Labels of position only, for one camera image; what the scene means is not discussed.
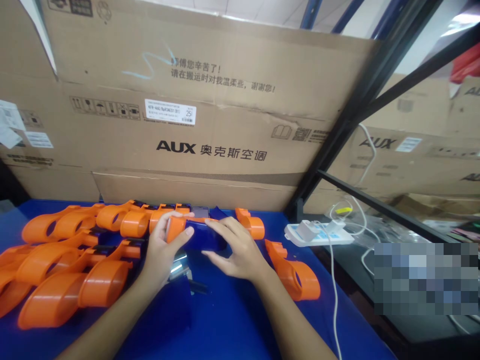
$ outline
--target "qr code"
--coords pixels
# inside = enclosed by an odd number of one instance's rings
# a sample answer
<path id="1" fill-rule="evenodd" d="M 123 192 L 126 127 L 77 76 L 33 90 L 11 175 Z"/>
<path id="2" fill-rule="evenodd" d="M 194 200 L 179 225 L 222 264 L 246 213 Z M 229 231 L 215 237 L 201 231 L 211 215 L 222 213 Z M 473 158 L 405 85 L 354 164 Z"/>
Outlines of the qr code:
<path id="1" fill-rule="evenodd" d="M 398 111 L 402 113 L 411 113 L 414 109 L 414 101 L 413 100 L 405 100 L 405 99 L 398 99 L 396 104 L 396 108 Z"/>
<path id="2" fill-rule="evenodd" d="M 306 127 L 299 127 L 296 130 L 295 135 L 293 136 L 292 140 L 305 141 L 309 137 L 309 134 L 310 134 L 311 131 L 312 131 L 312 129 L 308 129 Z"/>

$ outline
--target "marker scribble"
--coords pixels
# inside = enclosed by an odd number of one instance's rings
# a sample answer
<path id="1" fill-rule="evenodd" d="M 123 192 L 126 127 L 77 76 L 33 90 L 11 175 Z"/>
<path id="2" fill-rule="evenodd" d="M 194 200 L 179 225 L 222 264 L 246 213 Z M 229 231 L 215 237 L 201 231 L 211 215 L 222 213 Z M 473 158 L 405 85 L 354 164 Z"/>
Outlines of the marker scribble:
<path id="1" fill-rule="evenodd" d="M 157 60 L 160 60 L 161 62 L 165 63 L 165 64 L 168 64 L 168 65 L 176 65 L 177 64 L 177 60 L 175 59 L 175 56 L 174 56 L 174 53 L 172 52 L 172 50 L 170 50 L 170 47 L 167 45 L 167 43 L 163 42 L 163 44 L 165 45 L 165 47 L 167 48 L 168 52 L 170 53 L 170 59 L 166 59 L 160 55 L 156 55 L 154 53 L 151 53 L 151 52 L 143 52 L 141 54 L 141 57 L 143 58 L 143 60 L 146 62 L 148 68 L 150 69 L 150 76 L 148 75 L 142 75 L 142 74 L 139 74 L 137 72 L 132 72 L 132 71 L 122 71 L 122 74 L 126 74 L 126 75 L 131 75 L 131 76 L 134 76 L 136 78 L 139 78 L 139 79 L 143 79 L 143 80 L 151 80 L 155 77 L 155 70 L 154 68 L 152 67 L 152 65 L 150 64 L 150 61 L 149 61 L 149 57 L 150 58 L 154 58 L 154 59 L 157 59 Z"/>

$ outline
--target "forearm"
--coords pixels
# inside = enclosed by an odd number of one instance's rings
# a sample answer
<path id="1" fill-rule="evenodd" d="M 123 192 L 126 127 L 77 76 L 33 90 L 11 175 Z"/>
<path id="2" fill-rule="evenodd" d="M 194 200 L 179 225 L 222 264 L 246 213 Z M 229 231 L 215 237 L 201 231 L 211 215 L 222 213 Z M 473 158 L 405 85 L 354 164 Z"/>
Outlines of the forearm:
<path id="1" fill-rule="evenodd" d="M 269 267 L 253 284 L 260 294 L 283 359 L 336 359 L 272 268 Z"/>
<path id="2" fill-rule="evenodd" d="M 142 276 L 57 359 L 113 359 L 157 290 Z"/>

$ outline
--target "hand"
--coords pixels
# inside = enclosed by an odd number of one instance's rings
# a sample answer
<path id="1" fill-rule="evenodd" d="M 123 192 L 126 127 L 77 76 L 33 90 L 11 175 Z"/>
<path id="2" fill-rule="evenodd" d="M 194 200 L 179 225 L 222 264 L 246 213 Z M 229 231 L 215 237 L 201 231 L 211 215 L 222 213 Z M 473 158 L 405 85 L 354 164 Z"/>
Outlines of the hand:
<path id="1" fill-rule="evenodd" d="M 226 275 L 250 280 L 256 285 L 272 272 L 248 230 L 233 217 L 220 221 L 206 220 L 205 223 L 219 233 L 231 247 L 233 253 L 229 258 L 213 251 L 202 251 L 202 254 L 208 256 Z"/>
<path id="2" fill-rule="evenodd" d="M 194 228 L 187 227 L 171 243 L 167 244 L 165 242 L 165 228 L 171 216 L 178 218 L 182 216 L 193 217 L 194 213 L 190 212 L 183 215 L 177 211 L 167 212 L 161 216 L 155 229 L 150 234 L 145 264 L 138 279 L 146 286 L 152 287 L 156 292 L 160 291 L 167 283 L 175 254 L 194 234 Z"/>

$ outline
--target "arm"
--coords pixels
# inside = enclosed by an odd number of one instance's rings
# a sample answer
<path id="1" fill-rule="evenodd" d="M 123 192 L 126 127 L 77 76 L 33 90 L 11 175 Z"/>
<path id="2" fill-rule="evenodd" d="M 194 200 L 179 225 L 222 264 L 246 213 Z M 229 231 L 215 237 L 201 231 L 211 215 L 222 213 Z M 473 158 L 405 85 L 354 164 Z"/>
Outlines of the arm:
<path id="1" fill-rule="evenodd" d="M 212 251 L 202 253 L 226 275 L 253 283 L 265 306 L 282 358 L 336 359 L 295 305 L 248 231 L 232 217 L 207 224 L 230 244 L 232 255 L 224 258 Z"/>
<path id="2" fill-rule="evenodd" d="M 182 214 L 172 211 L 160 218 L 150 235 L 145 264 L 137 280 L 57 359 L 113 359 L 144 310 L 167 283 L 175 254 L 194 233 L 194 229 L 188 227 L 167 244 L 165 227 L 170 216 L 181 217 Z"/>

